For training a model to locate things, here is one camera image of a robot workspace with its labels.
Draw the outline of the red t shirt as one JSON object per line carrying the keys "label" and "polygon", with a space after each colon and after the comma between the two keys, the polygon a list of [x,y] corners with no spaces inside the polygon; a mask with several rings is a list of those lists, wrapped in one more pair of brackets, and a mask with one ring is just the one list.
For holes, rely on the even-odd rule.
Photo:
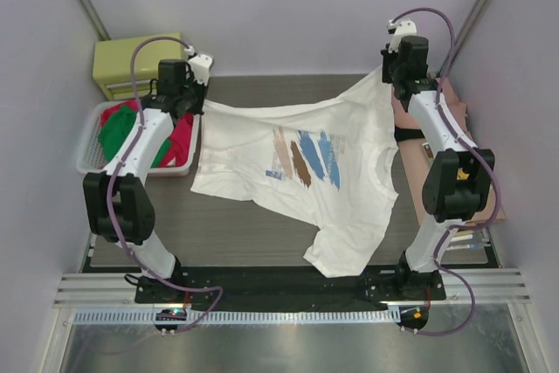
{"label": "red t shirt", "polygon": [[180,119],[176,123],[172,134],[168,137],[172,143],[171,155],[175,157],[176,162],[171,163],[170,165],[165,167],[182,166],[188,161],[191,134],[192,134],[193,127],[194,127],[193,114],[186,114],[182,119]]}

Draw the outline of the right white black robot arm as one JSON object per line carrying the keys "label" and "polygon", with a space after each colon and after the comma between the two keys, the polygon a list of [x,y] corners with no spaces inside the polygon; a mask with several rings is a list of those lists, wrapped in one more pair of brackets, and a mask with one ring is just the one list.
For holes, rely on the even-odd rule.
{"label": "right white black robot arm", "polygon": [[443,300],[440,258],[489,197],[493,152],[479,149],[453,118],[442,83],[428,74],[428,51],[428,40],[418,35],[395,35],[382,51],[383,82],[419,123],[433,161],[422,187],[423,222],[395,272],[369,286],[377,301]]}

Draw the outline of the green t shirt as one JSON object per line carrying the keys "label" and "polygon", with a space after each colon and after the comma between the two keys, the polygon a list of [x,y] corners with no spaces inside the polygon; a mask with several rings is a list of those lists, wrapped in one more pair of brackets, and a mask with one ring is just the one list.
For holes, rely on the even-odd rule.
{"label": "green t shirt", "polygon": [[[105,159],[110,162],[128,138],[135,122],[138,108],[129,100],[104,110],[100,115],[100,133],[98,142]],[[151,167],[161,168],[175,163],[171,155],[171,140],[168,138],[159,148]]]}

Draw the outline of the brown cardboard sheet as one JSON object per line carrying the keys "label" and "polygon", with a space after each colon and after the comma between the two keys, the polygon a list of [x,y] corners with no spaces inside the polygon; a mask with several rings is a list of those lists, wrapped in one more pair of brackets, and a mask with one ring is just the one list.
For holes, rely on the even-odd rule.
{"label": "brown cardboard sheet", "polygon": [[[422,203],[422,189],[430,168],[430,165],[426,161],[424,152],[421,148],[421,144],[423,142],[426,142],[426,139],[417,139],[397,143],[419,224],[423,223],[425,216],[424,206]],[[472,220],[470,220],[467,224],[474,225],[485,223],[492,214],[494,202],[495,193],[493,187],[491,187],[486,208],[481,212],[477,212],[473,216]],[[500,208],[495,222],[501,222],[505,219],[506,215]]]}

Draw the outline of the white plastic basket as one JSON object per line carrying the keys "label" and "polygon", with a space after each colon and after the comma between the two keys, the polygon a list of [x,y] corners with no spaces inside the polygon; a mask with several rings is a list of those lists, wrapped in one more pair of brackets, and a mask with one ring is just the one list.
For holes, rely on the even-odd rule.
{"label": "white plastic basket", "polygon": [[[101,146],[98,142],[98,134],[100,133],[100,114],[102,111],[113,107],[124,101],[107,101],[99,104],[86,124],[84,134],[81,137],[79,151],[76,162],[76,169],[81,174],[88,172],[98,172],[107,165]],[[150,168],[151,176],[186,176],[190,172],[190,166],[194,161],[194,155],[197,149],[197,138],[200,128],[200,117],[194,115],[194,127],[191,134],[190,151],[188,161],[182,166]]]}

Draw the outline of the white printed t shirt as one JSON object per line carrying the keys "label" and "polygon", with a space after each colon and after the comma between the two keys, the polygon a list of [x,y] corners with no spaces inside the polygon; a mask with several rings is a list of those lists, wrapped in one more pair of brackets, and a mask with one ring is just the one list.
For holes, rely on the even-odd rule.
{"label": "white printed t shirt", "polygon": [[314,225],[305,260],[328,278],[356,276],[383,241],[397,200],[394,128],[380,70],[314,104],[207,101],[192,190]]}

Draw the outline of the pink folded t shirt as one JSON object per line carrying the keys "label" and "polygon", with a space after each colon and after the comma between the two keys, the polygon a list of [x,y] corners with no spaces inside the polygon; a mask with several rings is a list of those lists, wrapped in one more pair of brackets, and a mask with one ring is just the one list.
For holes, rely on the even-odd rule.
{"label": "pink folded t shirt", "polygon": [[[409,114],[404,111],[402,104],[397,100],[394,95],[394,89],[391,89],[391,105],[394,114],[394,122],[397,128],[402,129],[415,129],[419,130],[420,126],[418,122]],[[442,94],[445,96],[445,102],[451,111],[454,119],[459,124],[460,128],[467,132],[468,128],[466,125],[467,117],[467,106],[465,102],[462,102],[459,97],[454,92],[450,82],[447,80],[443,83]]]}

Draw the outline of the black folded t shirt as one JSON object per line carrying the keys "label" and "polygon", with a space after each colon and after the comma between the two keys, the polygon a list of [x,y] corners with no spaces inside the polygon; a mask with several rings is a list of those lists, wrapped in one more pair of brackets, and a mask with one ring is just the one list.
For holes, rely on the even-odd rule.
{"label": "black folded t shirt", "polygon": [[397,143],[425,138],[420,129],[400,128],[398,126],[394,128],[394,137]]}

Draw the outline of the dark blue marker pen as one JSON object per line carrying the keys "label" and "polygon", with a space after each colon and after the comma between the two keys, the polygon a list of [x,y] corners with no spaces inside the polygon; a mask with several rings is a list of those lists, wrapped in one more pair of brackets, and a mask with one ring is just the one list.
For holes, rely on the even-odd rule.
{"label": "dark blue marker pen", "polygon": [[490,247],[491,244],[490,243],[472,243],[472,244],[461,244],[461,245],[449,245],[446,248],[447,252],[454,252],[454,251],[470,251],[470,250],[476,250],[476,249],[483,249],[486,247]]}

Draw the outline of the yellow-green drawer box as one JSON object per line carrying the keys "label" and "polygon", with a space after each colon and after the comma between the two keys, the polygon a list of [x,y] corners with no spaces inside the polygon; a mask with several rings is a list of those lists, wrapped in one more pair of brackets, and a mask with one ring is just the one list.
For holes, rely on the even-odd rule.
{"label": "yellow-green drawer box", "polygon": [[[180,32],[157,34],[135,38],[120,38],[100,41],[95,44],[93,79],[108,100],[134,98],[130,76],[130,61],[139,44],[155,37],[181,39]],[[176,41],[160,40],[142,47],[135,59],[135,77],[138,93],[149,92],[149,82],[158,76],[161,59],[187,59],[184,46]]]}

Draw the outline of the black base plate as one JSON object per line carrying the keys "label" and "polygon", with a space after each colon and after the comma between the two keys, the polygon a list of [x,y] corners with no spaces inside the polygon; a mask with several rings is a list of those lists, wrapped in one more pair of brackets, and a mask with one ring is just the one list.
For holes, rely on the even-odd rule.
{"label": "black base plate", "polygon": [[382,310],[385,302],[442,301],[439,273],[408,274],[394,266],[368,266],[359,276],[326,278],[311,266],[199,266],[183,269],[180,285],[200,288],[186,293],[161,282],[127,273],[136,287],[135,302],[187,305],[204,311],[213,302],[229,312],[343,312]]}

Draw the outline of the yellow picture book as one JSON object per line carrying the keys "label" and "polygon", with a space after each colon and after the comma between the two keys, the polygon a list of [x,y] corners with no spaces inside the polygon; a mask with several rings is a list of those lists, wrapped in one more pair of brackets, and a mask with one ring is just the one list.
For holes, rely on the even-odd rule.
{"label": "yellow picture book", "polygon": [[[423,142],[421,144],[421,148],[424,152],[424,156],[426,158],[426,161],[428,162],[429,165],[432,165],[432,163],[434,162],[434,154],[431,150],[431,147],[429,145],[428,142]],[[458,168],[457,171],[457,179],[460,181],[465,181],[469,178],[469,174],[466,173],[462,168]]]}

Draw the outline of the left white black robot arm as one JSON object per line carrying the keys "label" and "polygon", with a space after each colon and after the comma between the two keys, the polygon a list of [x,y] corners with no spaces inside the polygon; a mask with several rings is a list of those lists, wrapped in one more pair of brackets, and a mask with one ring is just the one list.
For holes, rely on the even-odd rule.
{"label": "left white black robot arm", "polygon": [[156,155],[188,114],[201,114],[213,59],[163,59],[140,100],[130,133],[107,165],[83,180],[93,234],[119,246],[140,268],[129,278],[138,303],[178,302],[186,286],[179,259],[155,233],[155,209],[145,182]]}

